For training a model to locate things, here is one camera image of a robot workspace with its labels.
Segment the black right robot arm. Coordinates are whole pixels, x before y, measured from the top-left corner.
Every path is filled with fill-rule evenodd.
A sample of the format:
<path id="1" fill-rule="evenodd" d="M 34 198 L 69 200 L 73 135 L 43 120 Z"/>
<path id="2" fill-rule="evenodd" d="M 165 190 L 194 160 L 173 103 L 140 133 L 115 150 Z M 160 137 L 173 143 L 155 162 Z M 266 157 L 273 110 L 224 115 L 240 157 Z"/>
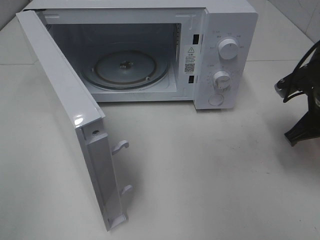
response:
<path id="1" fill-rule="evenodd" d="M 288 80 L 283 102 L 305 94 L 307 113 L 284 135 L 291 146 L 320 137 L 320 43 L 316 42 L 298 62 Z"/>

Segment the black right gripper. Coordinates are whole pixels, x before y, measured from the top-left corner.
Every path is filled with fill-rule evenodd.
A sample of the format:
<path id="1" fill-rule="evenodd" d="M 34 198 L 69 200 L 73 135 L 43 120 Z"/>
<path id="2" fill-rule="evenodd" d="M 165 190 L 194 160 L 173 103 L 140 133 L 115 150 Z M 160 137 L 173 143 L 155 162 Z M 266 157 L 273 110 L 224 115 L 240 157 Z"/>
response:
<path id="1" fill-rule="evenodd" d="M 307 95 L 308 112 L 284 134 L 292 147 L 320 137 L 320 74 L 304 72 L 302 91 Z"/>

